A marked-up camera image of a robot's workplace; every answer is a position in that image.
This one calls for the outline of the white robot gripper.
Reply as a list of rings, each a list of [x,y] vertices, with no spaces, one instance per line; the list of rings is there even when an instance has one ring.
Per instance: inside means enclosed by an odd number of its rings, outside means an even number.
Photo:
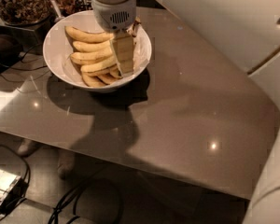
[[[136,17],[136,0],[116,4],[91,0],[91,5],[97,23],[105,31],[114,33],[110,46],[121,75],[130,76],[133,73],[133,37],[120,30],[125,30],[133,24]]]

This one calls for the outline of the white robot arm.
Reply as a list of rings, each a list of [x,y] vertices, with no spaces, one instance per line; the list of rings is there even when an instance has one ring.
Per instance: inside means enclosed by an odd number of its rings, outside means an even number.
[[[280,112],[280,0],[156,0],[246,72]],[[98,22],[133,0],[92,0]],[[280,224],[280,126],[241,224]]]

